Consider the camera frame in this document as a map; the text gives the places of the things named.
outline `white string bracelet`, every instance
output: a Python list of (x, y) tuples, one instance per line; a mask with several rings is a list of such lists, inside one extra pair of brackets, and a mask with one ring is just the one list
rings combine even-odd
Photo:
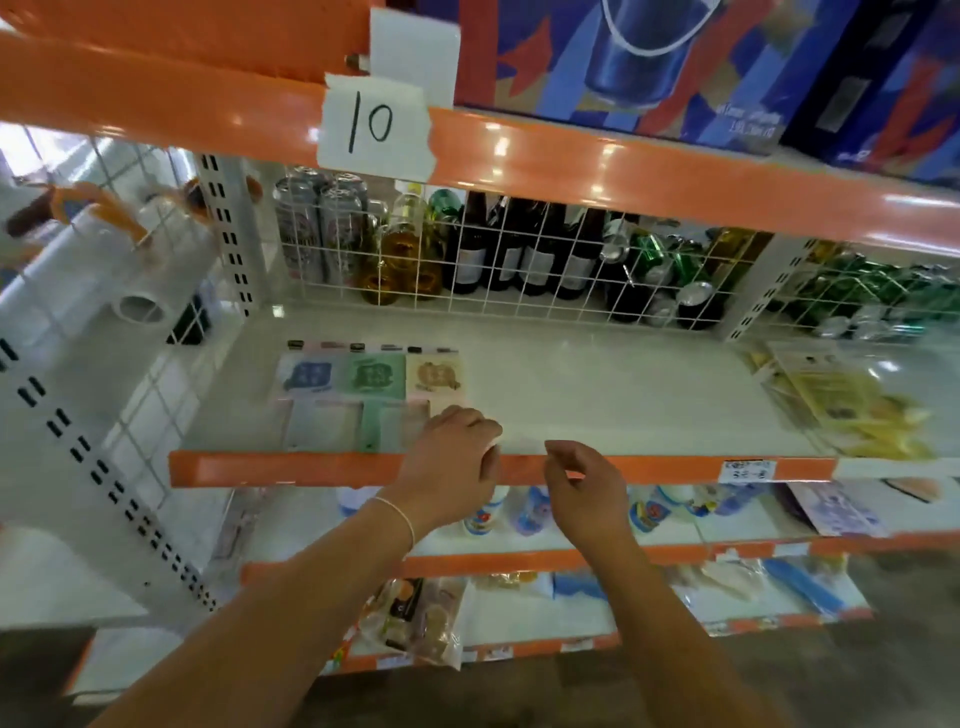
[(401, 518), (407, 521), (407, 528), (410, 529), (410, 550), (411, 551), (414, 550), (414, 546), (417, 545), (417, 534), (414, 532), (414, 525), (410, 522), (410, 519), (407, 518), (407, 514), (405, 514), (403, 511), (399, 509), (398, 506), (394, 505), (384, 497), (374, 496), (373, 498), (371, 498), (371, 500), (379, 500), (381, 503), (386, 503), (395, 511), (397, 511), (400, 514)]

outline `price tag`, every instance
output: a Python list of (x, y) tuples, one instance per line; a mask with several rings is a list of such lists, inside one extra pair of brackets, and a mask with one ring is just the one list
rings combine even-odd
[(774, 558), (778, 556), (806, 556), (810, 552), (810, 541), (798, 544), (774, 544)]
[(487, 655), (484, 657), (483, 661), (485, 663), (495, 662), (497, 660), (513, 660), (514, 659), (514, 646), (507, 644), (503, 647), (494, 647)]
[(391, 655), (390, 657), (378, 658), (376, 661), (376, 668), (394, 669), (395, 667), (408, 667), (413, 663), (413, 655)]
[(572, 643), (563, 643), (560, 645), (561, 652), (583, 652), (587, 649), (593, 649), (593, 639), (587, 637), (583, 640), (577, 640)]
[(759, 483), (773, 480), (776, 460), (724, 460), (718, 483)]
[(437, 164), (423, 89), (372, 76), (326, 74), (317, 162), (327, 169), (426, 182)]

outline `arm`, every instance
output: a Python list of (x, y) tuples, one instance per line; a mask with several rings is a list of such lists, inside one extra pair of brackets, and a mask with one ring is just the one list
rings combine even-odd
[(138, 680), (93, 728), (286, 725), (364, 602), (413, 542), (475, 513), (496, 482), (500, 425), (448, 407), (393, 485), (244, 590)]
[[(610, 600), (630, 669), (659, 728), (782, 725), (647, 560), (627, 521), (623, 476), (581, 443), (549, 441), (554, 518)], [(573, 483), (565, 471), (583, 473)]]

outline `handwritten number 10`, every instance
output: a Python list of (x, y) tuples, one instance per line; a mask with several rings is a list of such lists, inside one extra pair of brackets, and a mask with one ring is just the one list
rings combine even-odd
[[(376, 115), (381, 111), (387, 112), (387, 126), (383, 130), (383, 134), (377, 136), (376, 132), (373, 130), (373, 119), (376, 118)], [(360, 91), (357, 91), (356, 103), (353, 105), (353, 126), (350, 128), (350, 145), (348, 147), (348, 152), (353, 154), (353, 142), (357, 137), (357, 121), (360, 118)], [(370, 116), (367, 117), (367, 128), (370, 129), (370, 136), (372, 136), (377, 141), (386, 141), (387, 137), (390, 135), (390, 128), (394, 125), (394, 110), (388, 107), (386, 104), (380, 104), (373, 108), (373, 111), (370, 112)]]

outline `price label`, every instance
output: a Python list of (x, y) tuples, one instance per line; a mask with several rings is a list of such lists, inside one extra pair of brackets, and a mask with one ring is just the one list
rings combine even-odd
[(378, 658), (376, 661), (376, 668), (394, 669), (395, 667), (408, 667), (413, 663), (413, 655), (391, 655), (390, 657)]
[(774, 558), (779, 556), (806, 556), (810, 552), (810, 541), (801, 541), (798, 544), (775, 544)]
[(561, 652), (583, 652), (587, 649), (593, 649), (593, 639), (586, 638), (572, 643), (563, 643), (560, 645)]
[(494, 647), (490, 652), (484, 656), (483, 661), (485, 663), (496, 662), (497, 660), (513, 660), (514, 659), (514, 647), (511, 644), (507, 644), (503, 647)]
[(437, 164), (423, 89), (399, 81), (326, 74), (317, 138), (323, 168), (426, 182)]
[(718, 483), (759, 483), (774, 479), (776, 460), (724, 460)]

